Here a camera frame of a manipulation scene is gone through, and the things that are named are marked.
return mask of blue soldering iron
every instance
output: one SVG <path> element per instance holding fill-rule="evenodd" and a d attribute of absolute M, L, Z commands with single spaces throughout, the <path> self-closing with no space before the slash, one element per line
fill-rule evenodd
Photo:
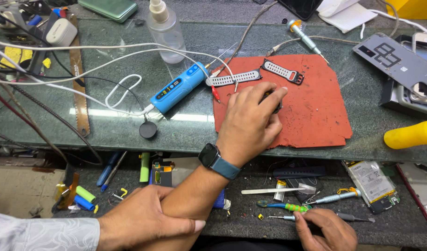
<path fill-rule="evenodd" d="M 229 49 L 227 49 L 218 57 L 221 57 L 233 46 L 231 46 Z M 207 69 L 215 61 L 216 59 L 207 65 L 203 65 L 200 62 L 197 62 L 198 65 L 197 64 L 192 65 L 190 68 L 188 68 L 188 70 L 183 72 L 181 75 L 177 76 L 166 87 L 161 89 L 160 92 L 154 95 L 150 99 L 150 102 L 162 114 L 166 113 L 174 105 L 176 105 L 179 101 L 181 101 L 185 96 L 187 96 L 187 94 L 189 94 L 197 85 L 199 85 L 203 80 L 206 79 L 206 76 L 202 71 L 202 69 L 207 73 Z"/>

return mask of green power bank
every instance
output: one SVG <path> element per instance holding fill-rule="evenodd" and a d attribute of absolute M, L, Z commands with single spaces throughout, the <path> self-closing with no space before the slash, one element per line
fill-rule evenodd
<path fill-rule="evenodd" d="M 130 0 L 78 0 L 77 3 L 119 23 L 138 10 L 138 5 Z"/>

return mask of sticker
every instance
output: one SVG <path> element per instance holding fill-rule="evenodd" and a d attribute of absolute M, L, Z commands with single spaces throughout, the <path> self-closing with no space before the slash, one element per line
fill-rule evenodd
<path fill-rule="evenodd" d="M 361 183 L 370 203 L 395 191 L 375 161 L 359 162 L 351 166 L 350 170 Z"/>

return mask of green tube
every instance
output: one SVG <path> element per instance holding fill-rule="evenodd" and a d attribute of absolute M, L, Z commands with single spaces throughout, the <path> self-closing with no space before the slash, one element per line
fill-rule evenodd
<path fill-rule="evenodd" d="M 139 182 L 148 182 L 149 176 L 149 163 L 150 163 L 150 153 L 144 152 L 141 154 L 141 175 L 139 176 Z"/>
<path fill-rule="evenodd" d="M 76 191 L 78 195 L 80 195 L 82 198 L 84 198 L 90 203 L 93 203 L 96 200 L 96 197 L 92 193 L 86 191 L 86 189 L 81 186 L 77 186 Z"/>

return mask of white patterned sleeve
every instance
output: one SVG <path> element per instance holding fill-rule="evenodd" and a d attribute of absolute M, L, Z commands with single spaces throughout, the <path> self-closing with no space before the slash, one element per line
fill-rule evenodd
<path fill-rule="evenodd" d="M 18 219 L 0 214 L 0 251 L 95 251 L 99 221 L 93 218 Z"/>

